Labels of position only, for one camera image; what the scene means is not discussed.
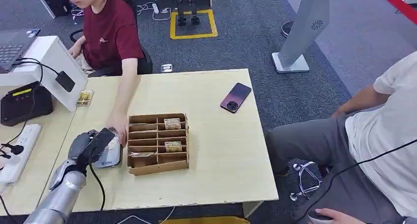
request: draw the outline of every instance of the red t-shirt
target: red t-shirt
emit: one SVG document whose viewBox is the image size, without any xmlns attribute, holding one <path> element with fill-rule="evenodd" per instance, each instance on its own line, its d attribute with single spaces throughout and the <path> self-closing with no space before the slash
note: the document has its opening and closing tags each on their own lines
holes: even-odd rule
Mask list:
<svg viewBox="0 0 417 224">
<path fill-rule="evenodd" d="M 84 9 L 83 54 L 95 70 L 114 66 L 121 70 L 121 60 L 145 58 L 132 8 L 123 0 L 107 0 L 95 14 L 91 6 Z"/>
</svg>

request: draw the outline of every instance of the woman's hand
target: woman's hand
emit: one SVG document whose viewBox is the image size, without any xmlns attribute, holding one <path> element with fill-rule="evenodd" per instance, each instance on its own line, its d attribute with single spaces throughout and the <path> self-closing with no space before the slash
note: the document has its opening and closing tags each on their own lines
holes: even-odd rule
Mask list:
<svg viewBox="0 0 417 224">
<path fill-rule="evenodd" d="M 107 120 L 106 128 L 114 128 L 119 137 L 120 144 L 122 146 L 126 145 L 127 141 L 127 131 L 128 131 L 128 121 L 127 115 L 121 112 L 112 112 Z"/>
<path fill-rule="evenodd" d="M 70 55 L 76 59 L 81 54 L 81 44 L 78 42 L 75 42 L 74 45 L 68 50 Z"/>
<path fill-rule="evenodd" d="M 316 213 L 333 218 L 332 224 L 365 224 L 356 218 L 328 208 L 316 209 Z"/>
</svg>

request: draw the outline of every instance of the purple phone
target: purple phone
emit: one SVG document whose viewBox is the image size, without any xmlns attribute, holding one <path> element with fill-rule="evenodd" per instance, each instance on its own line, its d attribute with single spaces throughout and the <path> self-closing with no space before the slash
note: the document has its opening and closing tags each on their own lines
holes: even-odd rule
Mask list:
<svg viewBox="0 0 417 224">
<path fill-rule="evenodd" d="M 251 88 L 236 83 L 220 106 L 231 113 L 236 113 L 251 91 Z"/>
</svg>

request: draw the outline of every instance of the white monitor stand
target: white monitor stand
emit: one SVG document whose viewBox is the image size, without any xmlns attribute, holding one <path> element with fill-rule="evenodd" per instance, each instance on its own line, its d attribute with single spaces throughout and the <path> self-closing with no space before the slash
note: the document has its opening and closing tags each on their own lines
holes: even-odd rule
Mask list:
<svg viewBox="0 0 417 224">
<path fill-rule="evenodd" d="M 328 26 L 330 0 L 301 0 L 290 35 L 280 52 L 272 53 L 278 73 L 310 70 L 302 55 Z"/>
<path fill-rule="evenodd" d="M 37 37 L 24 57 L 35 58 L 57 72 L 64 71 L 75 82 L 72 91 L 67 92 L 55 81 L 56 73 L 43 68 L 41 84 L 69 111 L 75 111 L 80 92 L 86 87 L 87 77 L 60 39 L 57 36 Z M 22 86 L 33 83 L 40 80 L 40 74 L 39 65 L 22 64 L 15 67 L 10 73 L 0 74 L 0 86 Z"/>
</svg>

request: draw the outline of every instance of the gray pants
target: gray pants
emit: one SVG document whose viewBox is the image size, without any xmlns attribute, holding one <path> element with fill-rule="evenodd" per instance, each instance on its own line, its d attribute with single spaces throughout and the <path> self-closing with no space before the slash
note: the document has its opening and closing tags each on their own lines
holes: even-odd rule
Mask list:
<svg viewBox="0 0 417 224">
<path fill-rule="evenodd" d="M 293 158 L 333 167 L 311 199 L 293 213 L 295 221 L 299 220 L 307 208 L 327 190 L 330 179 L 337 172 L 356 163 L 349 152 L 345 130 L 346 118 L 347 116 L 341 115 L 337 119 L 329 118 L 290 124 L 265 133 L 274 172 L 285 169 Z M 281 196 L 281 198 L 288 198 L 288 195 Z M 314 211 L 316 208 L 334 209 L 372 224 L 397 224 L 403 220 L 391 202 L 359 167 L 337 176 L 330 190 L 309 211 Z M 308 221 L 309 218 L 306 215 L 297 223 L 306 224 Z"/>
</svg>

